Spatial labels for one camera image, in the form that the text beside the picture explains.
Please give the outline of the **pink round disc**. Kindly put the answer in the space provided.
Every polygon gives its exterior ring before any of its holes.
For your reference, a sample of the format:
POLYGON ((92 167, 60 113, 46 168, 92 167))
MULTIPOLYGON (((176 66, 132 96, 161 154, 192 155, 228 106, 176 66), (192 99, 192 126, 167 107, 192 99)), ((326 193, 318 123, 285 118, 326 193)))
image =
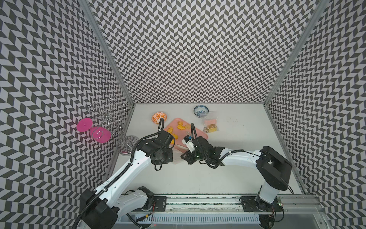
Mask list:
POLYGON ((93 121, 90 118, 80 120, 76 126, 78 132, 86 132, 91 129, 93 121))
POLYGON ((97 141, 98 143, 104 144, 108 142, 112 134, 109 130, 102 127, 93 127, 90 129, 91 139, 97 141))

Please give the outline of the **pink round disc lower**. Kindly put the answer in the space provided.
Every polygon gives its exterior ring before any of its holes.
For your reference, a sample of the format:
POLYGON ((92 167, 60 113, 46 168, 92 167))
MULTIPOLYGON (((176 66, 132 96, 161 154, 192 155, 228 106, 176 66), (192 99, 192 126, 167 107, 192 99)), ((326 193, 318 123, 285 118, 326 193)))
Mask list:
POLYGON ((108 142, 112 134, 109 130, 102 127, 93 127, 90 129, 91 139, 97 141, 98 143, 104 144, 108 142))

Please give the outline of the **pink plastic tray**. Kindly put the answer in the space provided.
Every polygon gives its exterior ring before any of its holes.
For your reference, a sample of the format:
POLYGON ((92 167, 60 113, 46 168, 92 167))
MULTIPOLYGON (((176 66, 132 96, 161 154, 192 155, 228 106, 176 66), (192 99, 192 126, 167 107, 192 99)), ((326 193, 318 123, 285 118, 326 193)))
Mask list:
POLYGON ((175 118, 170 124, 167 124, 165 126, 164 130, 167 131, 169 127, 173 127, 173 132, 172 133, 178 135, 178 139, 175 140, 174 149, 180 151, 181 153, 184 153, 188 150, 188 148, 182 143, 182 140, 186 135, 191 136, 192 132, 191 132, 191 129, 189 129, 189 130, 186 130, 186 129, 185 130, 179 130, 177 128, 179 121, 183 121, 183 126, 185 126, 185 125, 190 125, 191 126, 191 124, 186 122, 185 120, 183 120, 181 118, 175 118))

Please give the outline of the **orange patterned small bowl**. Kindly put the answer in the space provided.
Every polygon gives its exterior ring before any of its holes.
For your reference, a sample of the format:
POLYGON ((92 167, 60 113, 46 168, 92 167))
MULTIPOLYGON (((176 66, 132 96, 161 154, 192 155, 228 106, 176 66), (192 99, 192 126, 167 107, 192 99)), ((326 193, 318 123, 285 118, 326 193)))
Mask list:
POLYGON ((167 114, 164 112, 156 112, 155 114, 153 114, 151 120, 153 123, 155 124, 159 124, 160 123, 160 119, 163 119, 164 121, 167 120, 167 114))

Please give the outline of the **clear resealable bag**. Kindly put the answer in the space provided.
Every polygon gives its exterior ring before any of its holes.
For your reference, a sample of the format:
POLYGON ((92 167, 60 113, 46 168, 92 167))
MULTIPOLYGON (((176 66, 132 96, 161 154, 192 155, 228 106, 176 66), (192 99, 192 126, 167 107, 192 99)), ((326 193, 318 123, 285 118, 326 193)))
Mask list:
POLYGON ((207 127, 214 127, 214 126, 217 127, 217 118, 218 118, 218 115, 216 112, 210 112, 207 116, 202 117, 201 120, 204 125, 203 131, 205 132, 205 129, 207 127))

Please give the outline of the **metal base rail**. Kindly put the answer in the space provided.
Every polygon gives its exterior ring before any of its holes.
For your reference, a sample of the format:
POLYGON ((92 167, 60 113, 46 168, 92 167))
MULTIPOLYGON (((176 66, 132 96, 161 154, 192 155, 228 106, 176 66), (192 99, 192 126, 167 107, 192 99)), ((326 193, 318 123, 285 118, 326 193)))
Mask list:
POLYGON ((271 228, 294 218, 310 219, 322 225, 325 211, 317 197, 304 194, 280 194, 274 204, 266 210, 256 205, 251 194, 231 195, 168 195, 159 194, 154 198, 153 207, 148 211, 134 210, 118 223, 137 220, 140 225, 177 224, 258 224, 271 228))

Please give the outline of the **blue patterned small bowl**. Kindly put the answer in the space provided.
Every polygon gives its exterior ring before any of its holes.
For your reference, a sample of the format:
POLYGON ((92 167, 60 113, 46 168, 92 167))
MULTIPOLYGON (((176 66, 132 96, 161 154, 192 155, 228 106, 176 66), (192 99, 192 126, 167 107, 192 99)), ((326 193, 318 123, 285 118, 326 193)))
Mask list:
POLYGON ((193 109, 193 113, 195 116, 202 118, 205 117, 209 114, 209 109, 204 106, 204 105, 197 105, 194 109, 193 109))

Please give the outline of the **pink round disc upper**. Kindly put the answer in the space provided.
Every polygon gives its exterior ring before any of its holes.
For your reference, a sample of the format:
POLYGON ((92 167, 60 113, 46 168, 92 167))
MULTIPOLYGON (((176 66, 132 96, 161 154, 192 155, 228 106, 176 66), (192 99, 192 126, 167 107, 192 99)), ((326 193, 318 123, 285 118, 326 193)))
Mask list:
POLYGON ((93 121, 90 118, 80 120, 76 126, 78 132, 86 132, 91 129, 93 121))

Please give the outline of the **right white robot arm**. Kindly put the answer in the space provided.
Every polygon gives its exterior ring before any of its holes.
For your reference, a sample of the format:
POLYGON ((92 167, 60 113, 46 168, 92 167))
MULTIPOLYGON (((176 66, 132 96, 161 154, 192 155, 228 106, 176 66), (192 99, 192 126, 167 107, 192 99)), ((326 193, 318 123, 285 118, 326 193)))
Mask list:
POLYGON ((217 169, 219 166, 242 166, 257 169, 265 180, 254 199, 256 207, 260 211, 274 210, 279 192, 292 190, 289 187, 292 164, 269 146, 255 151, 194 146, 193 150, 183 153, 181 159, 189 165, 203 160, 212 169, 217 169))

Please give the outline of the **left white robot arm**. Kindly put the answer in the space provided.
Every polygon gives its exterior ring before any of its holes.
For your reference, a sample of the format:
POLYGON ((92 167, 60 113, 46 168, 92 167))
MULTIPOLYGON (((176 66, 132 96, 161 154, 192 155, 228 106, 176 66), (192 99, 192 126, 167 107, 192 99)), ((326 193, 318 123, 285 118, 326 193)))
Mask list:
POLYGON ((118 203, 118 199, 137 175, 150 164, 161 166, 172 162, 173 150, 170 143, 173 140, 171 134, 139 140, 130 161, 106 182, 81 194, 80 211, 72 228, 76 229, 82 221, 91 229, 111 229, 121 215, 142 208, 148 196, 141 190, 127 196, 124 203, 118 203))

